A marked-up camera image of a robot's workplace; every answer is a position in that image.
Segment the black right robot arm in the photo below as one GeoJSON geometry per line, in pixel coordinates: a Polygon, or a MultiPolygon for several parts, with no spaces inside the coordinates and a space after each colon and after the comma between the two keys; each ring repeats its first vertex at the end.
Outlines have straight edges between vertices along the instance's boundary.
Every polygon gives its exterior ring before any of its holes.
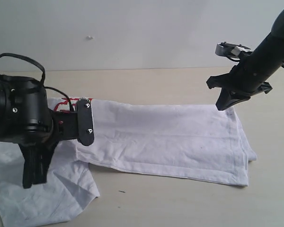
{"type": "Polygon", "coordinates": [[[215,53],[237,62],[229,73],[210,76],[206,82],[209,89],[221,88],[216,102],[219,111],[248,101],[259,93],[269,93],[272,87],[267,79],[280,67],[284,68],[284,10],[255,50],[223,42],[217,44],[215,53]]]}

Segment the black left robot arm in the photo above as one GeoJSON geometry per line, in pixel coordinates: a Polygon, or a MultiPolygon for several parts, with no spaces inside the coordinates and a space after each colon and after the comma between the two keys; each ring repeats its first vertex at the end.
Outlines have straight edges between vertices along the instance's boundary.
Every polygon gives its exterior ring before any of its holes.
{"type": "Polygon", "coordinates": [[[0,142],[17,144],[24,158],[23,188],[47,182],[58,143],[76,139],[78,114],[48,107],[47,87],[28,77],[0,75],[0,142]]]}

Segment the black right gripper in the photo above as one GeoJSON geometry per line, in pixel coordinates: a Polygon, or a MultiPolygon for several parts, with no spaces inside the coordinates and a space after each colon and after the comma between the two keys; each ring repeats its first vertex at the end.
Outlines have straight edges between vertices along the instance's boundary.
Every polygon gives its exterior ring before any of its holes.
{"type": "Polygon", "coordinates": [[[266,80],[272,75],[272,54],[252,53],[243,58],[229,73],[210,76],[210,89],[221,88],[216,102],[219,111],[224,111],[238,103],[248,101],[259,93],[269,93],[272,86],[266,80]]]}

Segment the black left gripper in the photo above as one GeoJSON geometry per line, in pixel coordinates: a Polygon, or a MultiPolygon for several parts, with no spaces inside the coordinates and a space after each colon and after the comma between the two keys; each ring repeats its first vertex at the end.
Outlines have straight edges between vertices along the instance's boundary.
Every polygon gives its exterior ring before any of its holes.
{"type": "Polygon", "coordinates": [[[20,94],[15,100],[21,101],[16,124],[19,138],[16,139],[16,143],[24,157],[22,185],[24,189],[29,189],[33,184],[47,183],[48,169],[58,143],[79,137],[79,117],[71,98],[53,87],[43,87],[33,93],[20,94]],[[63,95],[69,110],[50,110],[47,89],[63,95]]]}

